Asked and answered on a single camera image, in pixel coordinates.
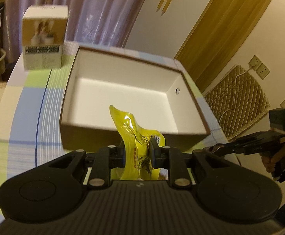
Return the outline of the right hand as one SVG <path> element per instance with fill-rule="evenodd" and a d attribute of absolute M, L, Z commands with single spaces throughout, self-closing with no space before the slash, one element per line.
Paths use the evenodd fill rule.
<path fill-rule="evenodd" d="M 272 173 L 275 170 L 276 163 L 278 163 L 283 158 L 285 158 L 285 145 L 271 158 L 262 155 L 261 161 L 266 171 Z"/>

